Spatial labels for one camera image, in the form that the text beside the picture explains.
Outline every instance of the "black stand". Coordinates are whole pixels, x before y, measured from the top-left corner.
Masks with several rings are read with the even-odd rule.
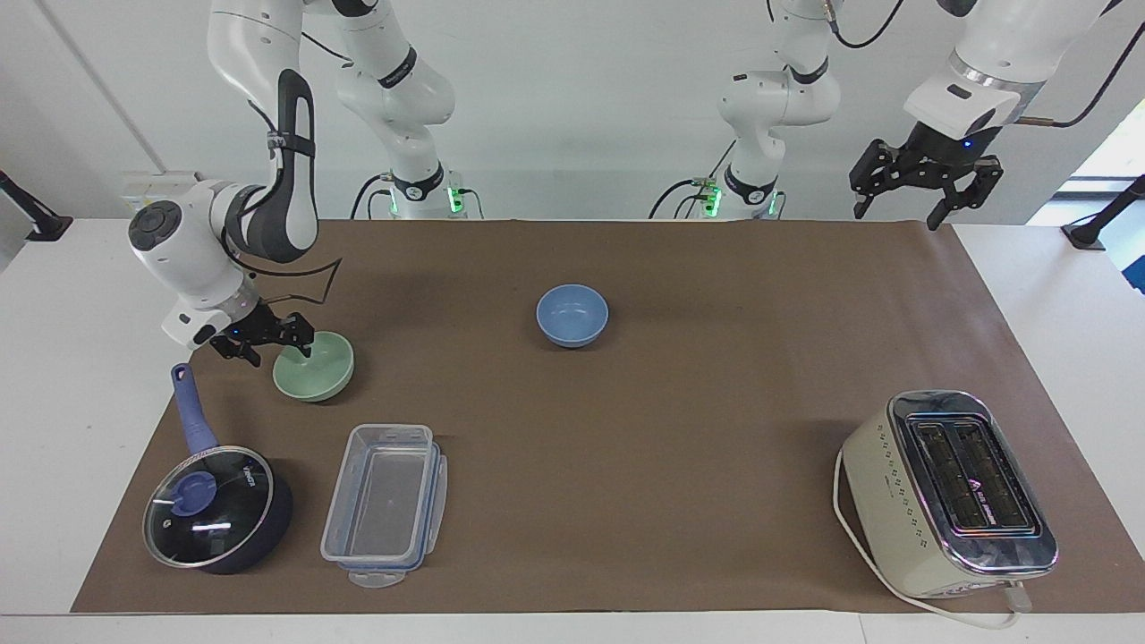
[[[1083,251],[1104,251],[1105,246],[1097,239],[1105,228],[1115,217],[1121,214],[1130,204],[1145,195],[1145,174],[1137,178],[1123,193],[1118,195],[1110,205],[1101,212],[1093,215],[1093,219],[1083,226],[1063,226],[1061,231],[1075,249]]]
[[[32,231],[25,237],[29,242],[55,242],[71,226],[72,218],[56,214],[40,199],[17,186],[3,171],[0,171],[0,191],[8,195],[32,220]]]

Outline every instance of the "pot handle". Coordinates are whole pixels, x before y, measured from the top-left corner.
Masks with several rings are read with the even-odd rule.
[[[219,439],[211,431],[203,417],[203,405],[199,402],[199,390],[195,386],[195,374],[185,362],[175,364],[171,370],[171,382],[175,385],[175,406],[179,407],[179,419],[183,423],[183,438],[191,454],[219,447]]]

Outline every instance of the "toaster slot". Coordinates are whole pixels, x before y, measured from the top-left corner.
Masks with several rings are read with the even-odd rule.
[[[1036,534],[1033,509],[985,423],[972,416],[918,415],[907,425],[956,534]]]

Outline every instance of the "white wall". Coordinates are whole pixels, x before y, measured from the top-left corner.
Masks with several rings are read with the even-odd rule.
[[[37,1],[5,0],[0,160],[62,212],[124,215],[114,202],[119,172],[155,166],[68,61]],[[167,167],[264,181],[263,126],[207,61],[207,2],[42,1]],[[775,65],[761,1],[394,2],[420,55],[457,88],[439,147],[481,190],[491,217],[645,217],[664,187],[708,172],[731,140],[714,107],[729,76]],[[848,2],[845,33],[872,32],[891,5]],[[1124,3],[1084,37],[1030,113],[1076,113],[1145,18],[1143,5]],[[332,21],[309,16],[306,29],[342,48]],[[847,171],[870,139],[901,143],[913,126],[902,101],[943,64],[960,32],[934,2],[913,0],[876,46],[832,46],[843,108],[829,124],[788,128],[787,217],[850,218]],[[1006,176],[987,207],[958,219],[1026,221],[1142,99],[1143,55],[1082,125],[1004,132],[993,151]],[[358,183],[388,165],[366,126],[338,103],[337,64],[302,45],[321,119],[323,217],[345,217]],[[902,190],[881,197],[868,217],[924,218],[934,202]]]

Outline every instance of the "toaster chrome top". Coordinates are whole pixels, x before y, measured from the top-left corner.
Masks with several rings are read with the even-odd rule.
[[[887,416],[919,504],[947,557],[966,572],[1048,572],[1058,545],[994,417],[957,391],[891,399]]]

